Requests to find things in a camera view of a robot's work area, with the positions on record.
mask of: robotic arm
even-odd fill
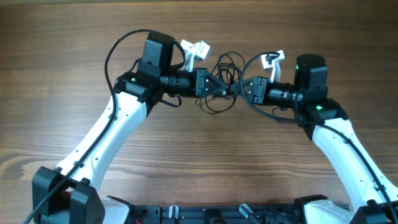
[[[398,189],[387,180],[362,147],[341,106],[327,98],[327,66],[318,55],[297,58],[294,84],[280,83],[277,57],[263,55],[263,67],[271,77],[252,77],[229,86],[205,68],[193,68],[195,58],[204,59],[209,47],[204,42],[182,42],[185,60],[171,65],[175,39],[169,35],[150,32],[137,72],[128,71],[114,85],[116,114],[104,136],[70,178],[34,215],[35,223],[370,223],[393,220],[389,205],[398,206]],[[223,208],[161,208],[132,205],[119,198],[100,200],[97,191],[113,158],[127,137],[145,120],[151,109],[164,102],[163,94],[206,98],[225,94],[241,95],[251,106],[275,105],[292,108],[295,119],[308,138],[329,158],[353,204],[353,212],[333,205],[327,197],[313,195],[298,198],[294,205],[282,207]],[[113,99],[104,113],[76,149],[61,161],[55,170],[41,167],[32,180],[34,208],[62,180],[84,155],[105,128],[113,111]],[[346,139],[330,131],[332,127],[358,148],[360,155]]]

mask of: table top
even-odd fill
[[[141,28],[206,41],[210,53],[196,64],[206,68],[229,50],[248,60],[283,49],[284,82],[293,82],[298,55],[324,56],[328,96],[398,184],[397,8],[370,0],[0,7],[0,223],[25,219],[36,170],[54,168],[99,118],[109,100],[106,55],[119,37]],[[112,80],[142,55],[145,38],[137,34],[116,49]],[[246,74],[256,75],[268,76],[259,62]],[[153,205],[290,203],[312,194],[349,203],[328,159],[302,129],[261,116],[243,99],[218,115],[201,112],[195,99],[184,98],[180,108],[157,105],[115,157],[99,194]]]

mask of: wooden table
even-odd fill
[[[393,1],[343,0],[0,7],[0,223],[25,219],[36,170],[55,167],[99,118],[109,100],[106,54],[140,28],[207,41],[209,56],[197,64],[207,68],[229,50],[248,60],[283,49],[285,82],[293,82],[296,56],[323,55],[329,97],[398,184],[397,8]],[[117,48],[112,80],[142,55],[145,37]],[[255,75],[268,76],[259,63],[247,73]],[[311,194],[349,203],[328,159],[302,129],[261,116],[243,99],[218,115],[202,113],[194,99],[178,109],[157,105],[114,159],[99,193],[156,205],[292,202]]]

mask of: brown background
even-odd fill
[[[0,223],[25,219],[35,171],[55,167],[99,118],[109,100],[106,54],[140,28],[207,41],[211,51],[201,67],[228,50],[249,59],[284,49],[286,82],[293,81],[296,56],[323,55],[329,96],[398,184],[397,11],[396,1],[343,0],[0,7]],[[141,56],[145,37],[115,51],[112,80]],[[255,63],[247,76],[254,75],[268,74]],[[328,159],[300,128],[266,119],[242,99],[215,116],[193,99],[178,109],[157,105],[114,159],[99,193],[158,205],[292,202],[310,194],[349,202]]]

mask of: white bracket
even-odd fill
[[[210,46],[204,41],[192,44],[186,40],[181,40],[181,46],[185,52],[185,63],[182,69],[188,72],[192,72],[194,60],[205,59],[207,53],[210,50]]]
[[[261,55],[261,63],[262,67],[264,70],[270,70],[271,71],[271,77],[269,78],[269,81],[272,82],[279,82],[280,79],[280,67],[279,67],[279,61],[285,59],[285,54],[283,50],[278,50],[279,56],[277,58],[272,59],[271,61],[268,61],[267,55]]]

